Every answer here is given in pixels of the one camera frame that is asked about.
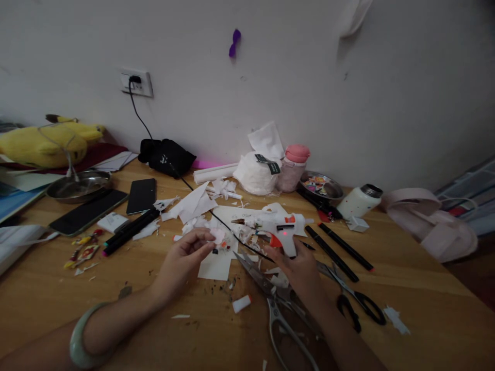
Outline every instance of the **smartphone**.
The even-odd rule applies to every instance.
[[[148,211],[156,201],[156,179],[135,180],[130,185],[127,215]]]
[[[101,196],[69,211],[64,216],[51,222],[49,227],[67,237],[73,237],[86,230],[103,215],[127,200],[127,193],[108,190]]]

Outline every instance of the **pink handbag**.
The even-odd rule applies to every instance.
[[[477,208],[474,201],[469,201]],[[426,189],[404,188],[386,193],[381,206],[440,263],[464,257],[477,249],[478,238],[474,231],[464,221],[441,211],[442,203]]]

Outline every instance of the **pink bottle cap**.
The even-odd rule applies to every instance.
[[[304,163],[311,156],[309,148],[302,144],[293,144],[287,147],[285,157],[292,162]]]

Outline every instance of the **hand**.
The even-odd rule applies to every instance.
[[[165,257],[160,272],[149,287],[156,310],[174,299],[208,254],[215,248],[208,228],[195,228],[174,243]]]
[[[298,253],[294,259],[288,258],[271,246],[265,246],[264,249],[268,257],[273,259],[285,273],[306,308],[317,317],[316,312],[322,312],[330,305],[329,299],[323,288],[313,254],[296,238],[294,244]]]

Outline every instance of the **black cable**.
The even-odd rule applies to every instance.
[[[189,183],[188,183],[188,182],[186,182],[186,180],[185,180],[182,176],[180,176],[180,175],[179,175],[179,173],[177,172],[177,170],[175,170],[175,168],[174,168],[174,166],[173,166],[172,164],[170,164],[170,168],[171,168],[171,169],[172,169],[172,171],[173,171],[173,172],[177,175],[177,177],[179,177],[179,178],[180,178],[180,179],[184,182],[184,184],[185,184],[185,185],[187,185],[187,186],[189,187],[189,189],[190,189],[190,190],[194,191],[194,188],[193,188],[193,187],[191,187],[191,186],[189,185]],[[224,226],[225,226],[225,227],[226,227],[226,228],[227,228],[227,229],[228,229],[228,230],[232,233],[232,235],[234,236],[234,238],[235,238],[237,241],[239,241],[242,245],[244,245],[245,247],[247,247],[247,248],[248,248],[249,250],[251,250],[252,252],[254,252],[254,253],[256,253],[256,254],[260,255],[262,258],[265,258],[265,259],[267,259],[267,260],[271,261],[272,263],[274,263],[274,261],[273,261],[272,259],[270,259],[269,257],[267,257],[266,255],[263,255],[263,254],[262,254],[262,253],[260,253],[259,251],[256,251],[256,250],[255,250],[255,249],[253,249],[252,247],[250,247],[250,246],[246,245],[244,242],[242,242],[242,241],[241,241],[241,240],[240,240],[240,239],[236,236],[236,234],[235,234],[235,233],[234,233],[234,232],[233,232],[233,231],[229,228],[229,226],[228,226],[228,225],[226,225],[226,224],[223,222],[223,220],[221,220],[218,216],[216,216],[216,215],[213,213],[213,211],[211,211],[211,210],[210,210],[210,214],[211,214],[212,216],[214,216],[214,217],[215,217],[215,218],[216,218],[216,219],[217,219],[220,223],[222,223],[222,224],[223,224],[223,225],[224,225]]]
[[[153,137],[151,136],[151,133],[150,133],[150,131],[148,130],[148,127],[146,126],[146,124],[144,123],[144,121],[141,119],[141,117],[139,117],[138,111],[137,111],[137,109],[136,109],[136,105],[134,104],[133,92],[132,92],[132,90],[131,90],[131,88],[130,88],[130,84],[132,83],[132,81],[130,80],[131,78],[132,78],[132,76],[130,76],[130,77],[129,77],[129,86],[128,86],[128,87],[129,87],[130,100],[132,100],[132,101],[133,101],[134,112],[136,113],[136,116],[138,117],[139,121],[141,121],[141,123],[142,123],[142,124],[144,125],[144,127],[146,128],[146,131],[148,132],[148,135],[150,136],[152,143],[154,143],[154,141],[153,141]]]

